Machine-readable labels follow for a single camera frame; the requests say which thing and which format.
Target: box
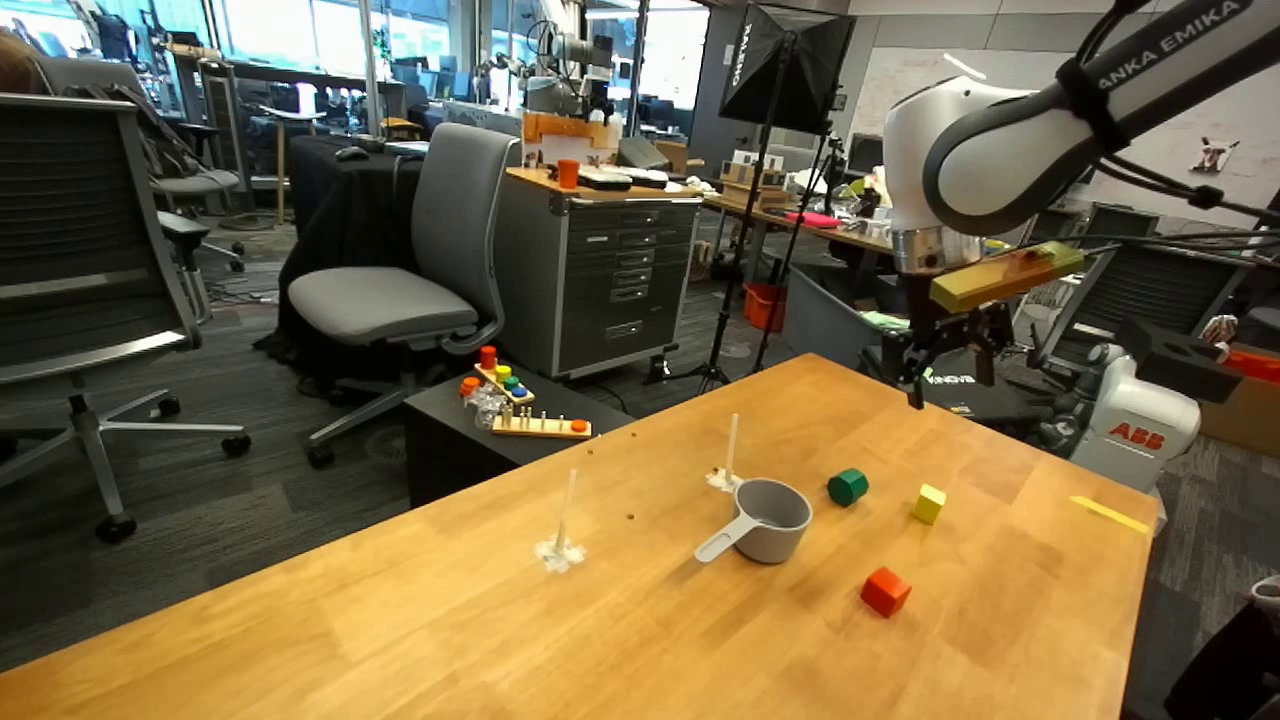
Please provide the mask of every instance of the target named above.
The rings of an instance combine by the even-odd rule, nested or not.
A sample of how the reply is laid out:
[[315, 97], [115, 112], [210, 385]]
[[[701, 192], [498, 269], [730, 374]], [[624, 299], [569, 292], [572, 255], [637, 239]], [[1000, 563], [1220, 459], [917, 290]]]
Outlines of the box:
[[1199, 403], [1199, 437], [1280, 456], [1280, 385], [1243, 378], [1222, 403]]

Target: gray carpet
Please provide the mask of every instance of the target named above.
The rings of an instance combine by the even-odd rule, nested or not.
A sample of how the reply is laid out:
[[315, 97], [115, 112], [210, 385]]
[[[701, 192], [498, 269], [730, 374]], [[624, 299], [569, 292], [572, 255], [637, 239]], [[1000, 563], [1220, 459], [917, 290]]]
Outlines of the gray carpet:
[[[223, 459], [216, 441], [112, 441], [125, 499], [141, 532], [102, 547], [91, 542], [100, 499], [81, 456], [52, 473], [0, 489], [0, 670], [77, 645], [193, 594], [229, 585], [323, 542], [368, 530], [409, 510], [401, 423], [375, 423], [338, 445], [338, 459], [310, 473], [299, 437], [335, 417], [305, 398], [296, 378], [251, 354], [275, 326], [279, 239], [251, 244], [248, 274], [208, 269], [216, 314], [198, 354], [95, 378], [100, 399], [167, 385], [189, 422], [248, 422], [257, 449]], [[695, 280], [679, 314], [673, 368], [708, 360], [719, 285]], [[719, 368], [742, 378], [754, 331], [730, 315]], [[580, 391], [631, 417], [679, 403], [701, 378], [643, 385], [648, 364], [580, 382]], [[61, 388], [0, 391], [0, 422], [61, 422]], [[1280, 463], [1214, 445], [1196, 445], [1160, 480], [1168, 532], [1157, 542], [1143, 621], [1135, 636], [1129, 718], [1160, 718], [1160, 695], [1243, 600], [1256, 575], [1280, 569]]]

